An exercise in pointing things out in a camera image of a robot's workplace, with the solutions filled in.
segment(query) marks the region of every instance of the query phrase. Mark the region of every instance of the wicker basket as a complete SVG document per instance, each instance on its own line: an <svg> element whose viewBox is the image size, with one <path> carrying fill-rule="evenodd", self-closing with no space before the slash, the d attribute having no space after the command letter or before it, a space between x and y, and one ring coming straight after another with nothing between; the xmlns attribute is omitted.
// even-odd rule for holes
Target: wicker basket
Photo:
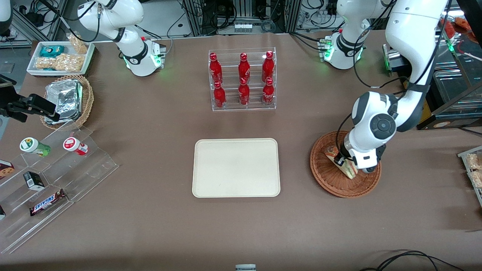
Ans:
<svg viewBox="0 0 482 271"><path fill-rule="evenodd" d="M77 79L82 84L82 115L75 121L77 127L81 127L87 121L87 118L89 117L92 110L92 104L94 103L94 93L92 91L92 87L89 84L89 81L87 81L87 79L82 75L66 75L55 81L57 82L67 79ZM40 117L40 121L42 121L43 125L45 125L46 127L54 130L57 130L64 124L59 123L55 125L49 125L45 122L43 116Z"/></svg>
<svg viewBox="0 0 482 271"><path fill-rule="evenodd" d="M343 143L346 134L348 134L348 131L340 131L339 144ZM335 138L336 131L327 133L320 137L311 149L309 163L315 179L324 189L338 197L356 198L368 194L378 184L382 173L381 163L378 163L372 173L367 174L360 170L350 180L325 155L327 148L335 145Z"/></svg>

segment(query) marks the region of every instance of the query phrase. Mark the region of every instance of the red coca-cola bottle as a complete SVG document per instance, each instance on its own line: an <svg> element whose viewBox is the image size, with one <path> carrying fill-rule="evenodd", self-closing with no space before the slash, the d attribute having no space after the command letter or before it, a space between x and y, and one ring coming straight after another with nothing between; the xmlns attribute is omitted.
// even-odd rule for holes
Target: red coca-cola bottle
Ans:
<svg viewBox="0 0 482 271"><path fill-rule="evenodd" d="M209 70L211 72L211 76L213 81L220 81L223 83L223 71L221 70L221 63L217 60L216 53L210 53L209 59Z"/></svg>
<svg viewBox="0 0 482 271"><path fill-rule="evenodd" d="M240 86L238 88L240 94L240 104L246 106L249 104L249 86L246 78L240 78Z"/></svg>
<svg viewBox="0 0 482 271"><path fill-rule="evenodd" d="M216 103L217 108L226 108L226 93L221 87L220 81L214 81L214 103Z"/></svg>
<svg viewBox="0 0 482 271"><path fill-rule="evenodd" d="M240 78L246 78L246 81L249 82L250 66L248 63L248 55L246 53L241 53L240 59L241 61L238 66L238 72L240 74Z"/></svg>
<svg viewBox="0 0 482 271"><path fill-rule="evenodd" d="M262 102L263 105L269 106L273 103L273 96L274 96L274 87L273 87L273 79L271 77L266 78L266 85L263 88L263 97Z"/></svg>
<svg viewBox="0 0 482 271"><path fill-rule="evenodd" d="M274 71L274 61L273 61L273 51L266 52L266 59L263 62L263 74L261 75L261 80L266 82L266 78L272 77Z"/></svg>

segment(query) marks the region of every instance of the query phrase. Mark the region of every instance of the acrylic bottle rack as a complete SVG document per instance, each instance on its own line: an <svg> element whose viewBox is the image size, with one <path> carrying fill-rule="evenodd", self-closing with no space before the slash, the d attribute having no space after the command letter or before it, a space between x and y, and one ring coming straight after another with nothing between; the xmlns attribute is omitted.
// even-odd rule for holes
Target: acrylic bottle rack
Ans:
<svg viewBox="0 0 482 271"><path fill-rule="evenodd" d="M45 157L23 153L11 163L15 171L0 180L0 205L6 216L0 220L0 252L11 253L30 237L78 202L119 166L101 150L85 127L67 122L40 142L51 147ZM84 156L66 151L63 142L75 137L89 147ZM23 174L37 173L45 188L29 190ZM67 195L41 213L30 216L29 209L63 189Z"/></svg>
<svg viewBox="0 0 482 271"><path fill-rule="evenodd" d="M265 83L261 80L263 69L263 62L266 58L266 52L273 51L273 61L275 63L273 71L273 87L275 89L273 102L269 106L263 105L261 102L263 96L263 87ZM222 87L226 92L226 108L218 108L214 102L214 81L209 70L209 54L216 53L217 60L221 64L223 71ZM250 81L248 86L250 88L249 104L243 106L239 103L238 87L240 79L238 74L238 65L240 63L240 54L246 53L248 55L248 62L250 64ZM224 49L224 50L209 50L208 59L208 76L211 91L211 107L213 111L243 111L243 110L274 110L276 109L276 92L277 92L277 76L276 76L276 47L266 48L251 48L251 49Z"/></svg>

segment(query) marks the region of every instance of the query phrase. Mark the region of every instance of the aluminum foil container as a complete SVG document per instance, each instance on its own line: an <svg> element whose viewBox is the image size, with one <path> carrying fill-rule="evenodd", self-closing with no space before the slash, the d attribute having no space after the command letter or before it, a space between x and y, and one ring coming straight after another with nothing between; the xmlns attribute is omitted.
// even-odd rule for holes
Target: aluminum foil container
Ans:
<svg viewBox="0 0 482 271"><path fill-rule="evenodd" d="M82 85L78 80L62 80L53 82L47 87L47 100L56 104L55 111L60 115L57 122L45 118L48 124L64 123L70 120L77 120L82 109Z"/></svg>

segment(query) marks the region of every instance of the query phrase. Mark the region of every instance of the brown table surface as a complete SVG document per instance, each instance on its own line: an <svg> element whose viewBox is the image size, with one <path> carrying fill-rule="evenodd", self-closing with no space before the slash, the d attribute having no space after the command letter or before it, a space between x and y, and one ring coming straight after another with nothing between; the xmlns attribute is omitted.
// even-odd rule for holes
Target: brown table surface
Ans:
<svg viewBox="0 0 482 271"><path fill-rule="evenodd" d="M373 31L357 65L372 85L389 79L384 42L384 32ZM396 134L375 190L337 198L315 181L309 152L369 91L352 69L320 63L316 51L287 34L174 43L166 68L145 78L126 69L115 44L96 44L88 78L95 101L85 126L121 166L14 253L1 255L0 270L228 271L255 263L260 271L356 271L402 249L482 270L481 208L456 155L480 145L479 137L458 129ZM208 50L269 46L278 54L276 111L213 113ZM41 94L52 81L27 75L21 93ZM396 92L399 85L382 91ZM0 141L2 159L20 154L24 137L50 132L37 116L27 123L11 120ZM253 137L278 142L279 196L195 198L194 144ZM426 259L414 257L393 265L391 270L432 270Z"/></svg>

